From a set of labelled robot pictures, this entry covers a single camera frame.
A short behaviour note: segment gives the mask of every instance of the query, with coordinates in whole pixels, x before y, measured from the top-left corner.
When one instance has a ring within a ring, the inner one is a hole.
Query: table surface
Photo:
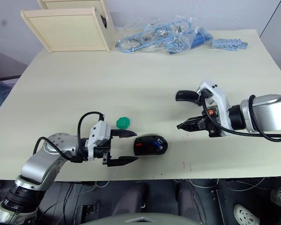
[[[102,159],[67,162],[57,180],[144,180],[281,176],[281,143],[263,138],[209,138],[176,125],[202,108],[176,102],[178,90],[196,90],[211,79],[237,105],[251,94],[281,94],[281,71],[256,31],[212,31],[214,38],[241,38],[248,49],[230,52],[201,46],[175,55],[164,53],[41,51],[0,108],[0,179],[13,180],[31,156],[36,140],[58,132],[75,135],[79,118],[99,111],[116,128],[130,118],[139,136],[158,134],[169,148],[125,166],[106,167]],[[85,119],[89,135],[96,116]],[[134,138],[114,138],[112,158],[133,155]]]

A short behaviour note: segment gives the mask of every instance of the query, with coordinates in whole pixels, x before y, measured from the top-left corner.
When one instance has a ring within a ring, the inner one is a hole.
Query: floor
[[[253,214],[267,221],[269,217],[270,205],[269,193],[270,189],[281,187],[281,178],[265,178],[258,187],[252,188],[247,191],[232,191],[243,190],[251,188],[250,185],[239,183],[239,181],[247,182],[255,185],[261,181],[262,178],[254,179],[238,179],[227,180],[220,179],[218,185],[215,188],[200,188],[196,187],[197,192],[203,202],[204,210],[207,217],[207,224],[222,225],[222,214],[217,201],[216,189],[222,189],[225,196],[225,205],[227,212],[225,215],[228,217],[230,225],[237,225],[237,221],[233,215],[233,207],[235,204],[240,203],[248,208]],[[193,179],[192,182],[198,186],[213,186],[216,183],[215,180],[207,179]],[[99,212],[91,213],[87,220],[93,220],[97,218],[103,218],[111,215],[115,204],[122,195],[125,189],[136,182],[145,182],[149,185],[149,198],[146,204],[144,212],[160,212],[178,214],[178,204],[176,201],[175,190],[177,182],[174,180],[143,180],[143,181],[111,181],[106,187],[97,187],[94,191],[85,194],[75,196],[67,201],[65,207],[65,216],[68,225],[74,224],[74,215],[76,206],[80,205],[95,205],[99,203]],[[98,182],[98,185],[103,186],[106,182]],[[13,181],[3,182],[0,181],[0,200],[4,197],[4,193],[9,190],[9,187],[13,185]],[[46,212],[43,218],[48,225],[64,224],[63,221],[63,201],[66,193],[70,187],[70,183],[54,182],[54,184],[46,192],[43,201],[40,204],[40,212],[44,212],[51,205],[54,205],[50,210]],[[70,192],[70,197],[79,193],[89,191],[93,189],[94,182],[76,183],[72,185],[73,189]],[[281,210],[278,211],[277,217],[280,216]]]

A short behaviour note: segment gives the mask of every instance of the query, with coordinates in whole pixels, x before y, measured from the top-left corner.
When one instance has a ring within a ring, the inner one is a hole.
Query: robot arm
[[[218,85],[204,80],[197,92],[180,90],[176,95],[176,101],[190,101],[201,106],[206,100],[209,104],[216,102],[217,105],[208,107],[202,112],[202,116],[189,118],[177,128],[189,132],[207,130],[210,137],[241,135],[244,133],[233,131],[242,129],[249,133],[260,132],[259,130],[261,132],[281,130],[281,95],[253,96],[251,99],[251,112],[249,99],[243,100],[240,105],[230,106],[227,96]],[[252,136],[263,136],[261,132]]]
[[[107,166],[125,165],[137,160],[137,157],[128,156],[111,159],[113,136],[131,137],[136,136],[136,133],[112,130],[110,125],[100,120],[91,129],[89,139],[81,140],[82,147],[78,144],[77,136],[66,133],[57,133],[47,139],[40,138],[37,143],[45,139],[42,148],[27,160],[15,185],[0,203],[0,224],[30,224],[36,218],[37,208],[46,190],[68,159],[82,162],[87,155],[89,160],[103,158],[103,164]]]

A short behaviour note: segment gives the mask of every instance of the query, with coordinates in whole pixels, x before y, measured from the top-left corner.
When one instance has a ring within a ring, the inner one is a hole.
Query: plastic bag
[[[203,28],[193,28],[192,18],[140,20],[117,30],[116,49],[124,53],[187,51],[212,39]]]

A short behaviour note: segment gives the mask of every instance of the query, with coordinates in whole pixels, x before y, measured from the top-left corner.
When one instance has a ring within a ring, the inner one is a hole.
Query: green plastic toy
[[[121,117],[117,121],[117,127],[120,129],[127,129],[130,126],[130,120],[127,117]]]

